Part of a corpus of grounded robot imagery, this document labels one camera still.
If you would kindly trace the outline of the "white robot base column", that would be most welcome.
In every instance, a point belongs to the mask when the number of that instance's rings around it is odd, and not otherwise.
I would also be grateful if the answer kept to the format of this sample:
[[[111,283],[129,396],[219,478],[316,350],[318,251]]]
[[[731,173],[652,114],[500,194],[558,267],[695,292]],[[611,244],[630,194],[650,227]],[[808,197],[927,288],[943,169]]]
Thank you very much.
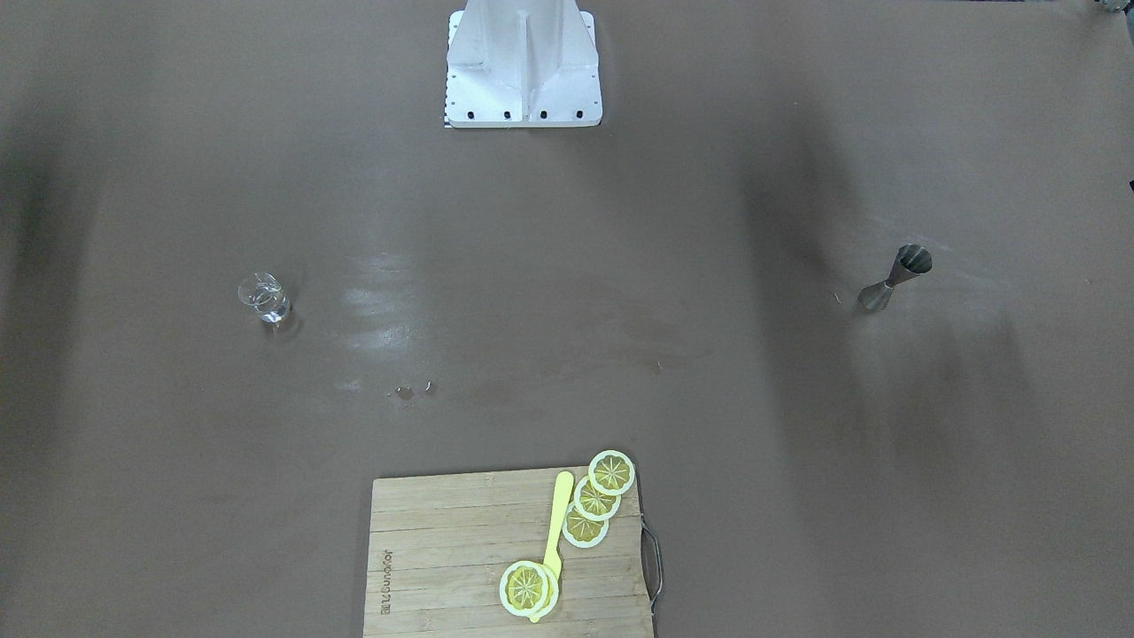
[[[446,126],[603,120],[596,24],[575,1],[469,1],[449,16],[447,36]]]

